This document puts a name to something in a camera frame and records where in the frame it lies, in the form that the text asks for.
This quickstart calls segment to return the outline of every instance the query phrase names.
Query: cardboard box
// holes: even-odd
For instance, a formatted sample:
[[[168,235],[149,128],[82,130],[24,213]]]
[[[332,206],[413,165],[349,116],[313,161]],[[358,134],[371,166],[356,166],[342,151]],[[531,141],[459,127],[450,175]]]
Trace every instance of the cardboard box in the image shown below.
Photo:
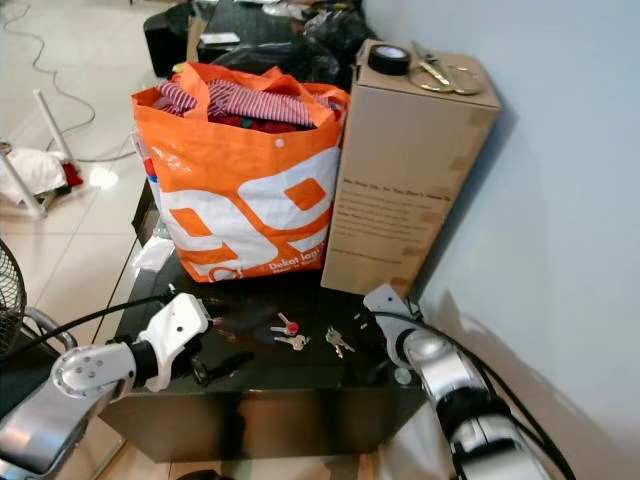
[[[438,94],[370,69],[376,43],[354,77],[322,286],[365,295],[390,283],[406,295],[500,104],[471,57],[435,52],[468,67],[484,91]]]

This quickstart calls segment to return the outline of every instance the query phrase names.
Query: bag handle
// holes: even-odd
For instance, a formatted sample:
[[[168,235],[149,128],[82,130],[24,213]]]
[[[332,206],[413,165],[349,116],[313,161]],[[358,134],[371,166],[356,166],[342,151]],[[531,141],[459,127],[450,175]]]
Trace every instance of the bag handle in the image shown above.
[[[263,75],[252,75],[250,73],[229,70],[219,65],[206,65],[202,63],[187,63],[180,79],[180,86],[189,95],[196,99],[196,108],[185,113],[185,118],[208,121],[207,109],[211,102],[209,87],[207,82],[212,80],[229,80],[243,87],[256,91],[268,91],[278,87],[293,87],[298,93],[300,100],[305,104],[311,115],[311,120],[316,127],[320,127],[326,121],[335,118],[333,110],[327,108],[316,101],[307,91],[304,85],[291,75],[285,75],[278,67],[273,67]],[[339,88],[323,92],[322,97],[335,98],[345,107],[348,103],[348,94]]]

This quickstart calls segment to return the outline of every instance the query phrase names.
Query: white cloth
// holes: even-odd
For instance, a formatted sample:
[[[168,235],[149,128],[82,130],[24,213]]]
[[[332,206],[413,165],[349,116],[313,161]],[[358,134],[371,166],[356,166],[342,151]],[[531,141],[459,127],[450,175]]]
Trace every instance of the white cloth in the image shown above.
[[[14,148],[7,155],[7,159],[33,195],[55,190],[67,184],[62,165],[50,153],[31,148]],[[2,164],[0,164],[0,193],[15,204],[22,201],[22,192]]]

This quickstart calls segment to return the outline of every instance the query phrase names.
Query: tiled floor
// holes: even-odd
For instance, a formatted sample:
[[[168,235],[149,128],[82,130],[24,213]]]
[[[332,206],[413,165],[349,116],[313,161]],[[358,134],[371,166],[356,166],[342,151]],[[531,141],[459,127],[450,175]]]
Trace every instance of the tiled floor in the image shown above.
[[[45,38],[40,66],[58,69],[61,87],[91,102],[96,120],[67,136],[78,158],[114,156],[132,127],[129,95],[155,82],[142,33],[142,23],[167,8],[166,3],[127,0],[29,0],[25,18],[10,28]],[[25,4],[11,2],[0,8],[1,20],[20,15]],[[18,146],[44,148],[49,141],[31,90],[40,88],[61,127],[87,118],[85,107],[58,95],[51,78],[33,71],[38,52],[33,40],[0,33],[0,137]],[[123,267],[132,250],[139,249],[130,225],[144,171],[135,157],[83,164],[85,184],[58,199],[42,221],[0,217],[0,235],[20,263],[29,304],[64,323],[107,306],[118,278],[113,302],[124,301],[135,269]],[[96,332],[97,324],[73,331],[80,344],[103,343],[115,332],[113,314]],[[100,420],[91,425],[85,440],[60,474],[60,479],[84,480],[94,476],[122,439]],[[328,463],[345,459],[274,459],[243,462],[232,472],[238,480],[329,479]],[[360,480],[372,478],[370,459],[360,460]],[[176,479],[214,464],[154,464],[134,446],[126,444],[100,476],[105,479]],[[228,466],[223,468],[227,473]],[[344,478],[355,478],[355,475]]]

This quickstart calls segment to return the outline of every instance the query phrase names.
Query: orange shopping bag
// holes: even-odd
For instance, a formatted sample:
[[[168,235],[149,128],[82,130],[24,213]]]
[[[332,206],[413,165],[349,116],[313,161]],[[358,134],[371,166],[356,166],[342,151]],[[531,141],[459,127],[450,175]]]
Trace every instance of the orange shopping bag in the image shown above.
[[[207,82],[299,95],[316,128],[269,134],[210,123]],[[152,108],[155,88],[133,95],[140,135],[158,176],[160,213],[180,260],[199,282],[322,267],[343,118],[331,85],[300,84],[271,69],[262,76],[188,64],[180,86],[196,101],[184,118]]]

